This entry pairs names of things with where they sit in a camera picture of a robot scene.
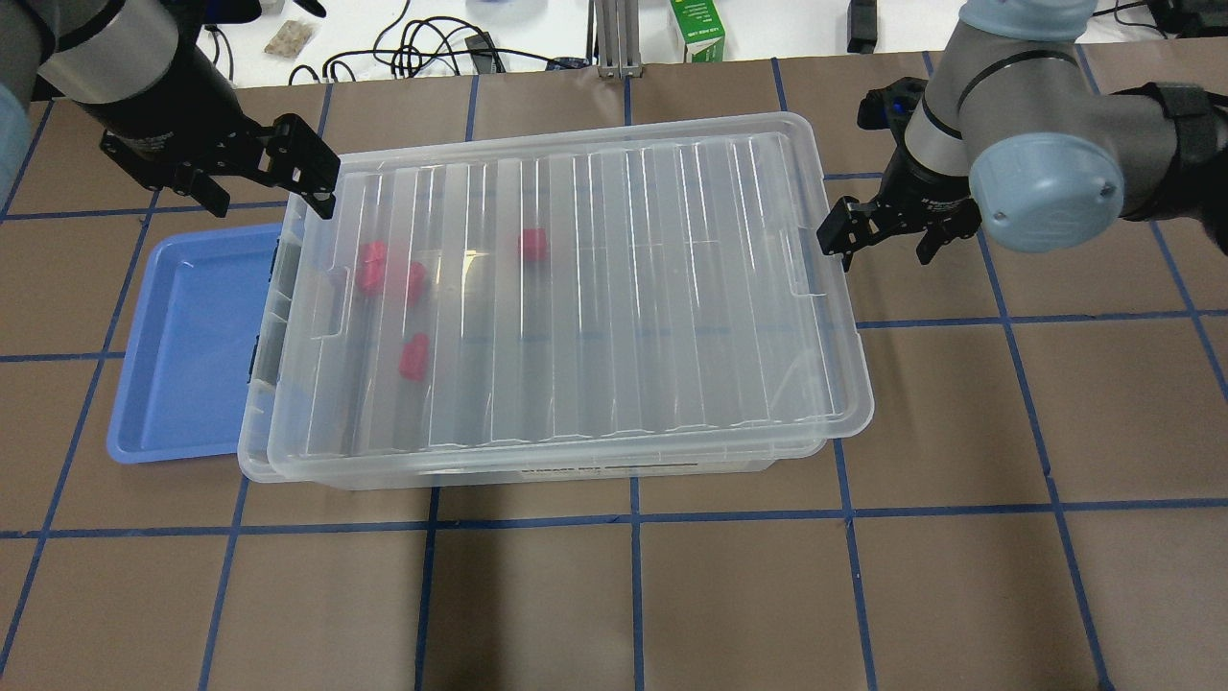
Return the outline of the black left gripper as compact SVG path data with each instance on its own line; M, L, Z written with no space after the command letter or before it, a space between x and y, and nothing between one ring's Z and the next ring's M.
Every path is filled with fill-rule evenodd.
M196 43L181 41L149 87L99 106L99 122L129 174L176 189L215 218L226 218L231 205L215 176L298 194L322 220L335 214L341 158L316 126L293 112L255 122Z

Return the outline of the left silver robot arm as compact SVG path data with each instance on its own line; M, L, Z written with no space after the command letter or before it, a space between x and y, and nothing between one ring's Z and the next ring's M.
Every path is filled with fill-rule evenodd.
M101 150L150 191L169 189L215 216L231 205L221 177L301 198L332 218L341 160L301 117L263 126L193 32L158 1L2 4L2 193L34 140L36 82L104 126Z

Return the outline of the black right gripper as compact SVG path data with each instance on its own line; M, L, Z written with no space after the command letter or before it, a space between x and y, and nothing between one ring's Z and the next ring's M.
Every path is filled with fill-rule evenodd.
M907 125L915 115L930 123L923 102L927 80L905 76L883 88L868 90L860 101L856 124L865 131L889 131L895 144L874 198L860 203L842 196L815 231L826 255L840 255L844 272L857 252L892 237L919 233L916 255L921 266L953 241L977 236L981 218L966 177L935 171L907 146Z

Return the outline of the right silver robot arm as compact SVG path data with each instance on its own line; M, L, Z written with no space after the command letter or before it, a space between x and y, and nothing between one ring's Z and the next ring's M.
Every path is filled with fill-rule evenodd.
M1097 93L1074 43L1092 1L968 1L930 79L869 90L861 130L895 149L874 198L840 198L815 237L853 255L916 233L919 261L979 232L1074 248L1117 220L1192 218L1226 250L1226 96L1200 83Z

